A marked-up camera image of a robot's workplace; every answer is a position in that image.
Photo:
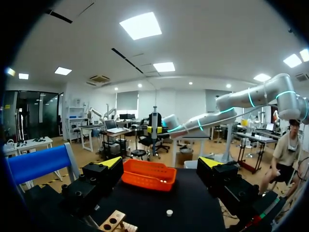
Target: air conditioner vent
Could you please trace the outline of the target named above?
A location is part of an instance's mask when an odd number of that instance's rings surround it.
[[[295,75],[295,77],[296,77],[296,79],[297,79],[299,82],[309,80],[309,75],[308,75],[308,73],[299,73],[299,74]]]
[[[96,76],[90,77],[89,80],[91,80],[92,82],[100,83],[100,84],[110,82],[110,78],[106,76],[102,76],[102,75],[96,75]]]

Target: man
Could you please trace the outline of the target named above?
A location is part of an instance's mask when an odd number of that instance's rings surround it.
[[[298,159],[302,146],[298,138],[299,121],[292,119],[289,123],[290,130],[278,140],[278,144],[275,148],[271,161],[271,167],[265,174],[260,185],[260,195],[267,190],[268,184],[274,181],[285,182],[288,184],[294,173],[293,164],[294,161]],[[299,181],[300,180],[297,173],[295,173],[292,179],[292,183],[295,184],[286,194],[286,199],[294,193]]]

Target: recessed light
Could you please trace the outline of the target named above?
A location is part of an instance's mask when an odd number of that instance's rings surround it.
[[[19,74],[18,74],[18,78],[19,78],[19,79],[28,80],[28,79],[29,79],[29,74],[19,73]]]
[[[175,67],[174,67],[173,62],[154,64],[154,67],[158,72],[173,72],[173,71],[175,71]]]
[[[302,63],[300,58],[295,54],[289,56],[283,62],[286,63],[290,68],[294,68]]]
[[[309,61],[309,51],[308,51],[308,49],[304,49],[304,50],[300,51],[299,53],[300,53],[304,62]]]
[[[70,72],[72,72],[71,69],[65,69],[65,68],[61,68],[61,67],[58,67],[55,71],[56,74],[60,74],[60,75],[68,75]]]
[[[11,75],[11,76],[15,76],[15,71],[13,69],[11,69],[11,68],[7,68],[6,69],[6,73]]]
[[[129,18],[119,24],[126,30],[133,40],[162,34],[153,12]]]
[[[267,80],[269,80],[271,77],[264,74],[264,73],[261,73],[261,74],[258,74],[255,78],[253,78],[254,80],[257,80],[257,81],[260,81],[260,82],[265,82]]]

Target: blue cushion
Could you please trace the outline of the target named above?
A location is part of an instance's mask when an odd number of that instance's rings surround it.
[[[71,165],[64,145],[8,159],[17,185]]]

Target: orange basket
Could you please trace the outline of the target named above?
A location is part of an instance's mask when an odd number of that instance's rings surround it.
[[[122,181],[146,189],[170,191],[176,172],[175,168],[168,168],[162,163],[128,159],[124,163]]]

